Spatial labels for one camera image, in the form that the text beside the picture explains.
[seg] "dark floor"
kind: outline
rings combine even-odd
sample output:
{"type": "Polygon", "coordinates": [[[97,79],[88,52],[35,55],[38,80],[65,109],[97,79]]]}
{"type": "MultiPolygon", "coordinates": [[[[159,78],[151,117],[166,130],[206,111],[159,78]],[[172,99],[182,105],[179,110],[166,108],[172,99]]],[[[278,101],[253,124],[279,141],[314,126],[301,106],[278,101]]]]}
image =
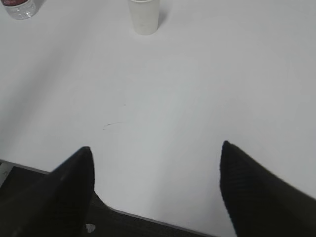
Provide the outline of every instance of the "dark floor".
{"type": "MultiPolygon", "coordinates": [[[[45,174],[14,167],[0,188],[0,204],[44,177],[45,174]]],[[[95,229],[84,228],[82,237],[201,237],[167,225],[154,223],[110,210],[94,193],[86,218],[95,229]]]]}

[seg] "paper cup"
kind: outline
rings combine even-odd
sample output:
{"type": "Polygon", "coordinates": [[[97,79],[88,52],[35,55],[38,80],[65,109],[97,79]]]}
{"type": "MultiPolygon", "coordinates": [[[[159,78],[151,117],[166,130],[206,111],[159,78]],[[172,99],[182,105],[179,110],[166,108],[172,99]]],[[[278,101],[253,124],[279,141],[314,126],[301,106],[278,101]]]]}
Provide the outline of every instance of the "paper cup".
{"type": "Polygon", "coordinates": [[[158,29],[160,0],[128,0],[135,32],[151,35],[158,29]]]}

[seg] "table surface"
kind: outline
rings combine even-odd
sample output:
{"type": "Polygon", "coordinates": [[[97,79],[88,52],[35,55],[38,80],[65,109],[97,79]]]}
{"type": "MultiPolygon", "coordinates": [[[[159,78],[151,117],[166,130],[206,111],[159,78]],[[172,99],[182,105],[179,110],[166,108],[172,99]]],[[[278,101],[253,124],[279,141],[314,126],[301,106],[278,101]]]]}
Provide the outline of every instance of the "table surface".
{"type": "Polygon", "coordinates": [[[224,140],[316,197],[312,0],[162,0],[146,37],[126,1],[47,0],[0,31],[1,160],[52,171],[88,145],[110,207],[221,237],[224,140]]]}

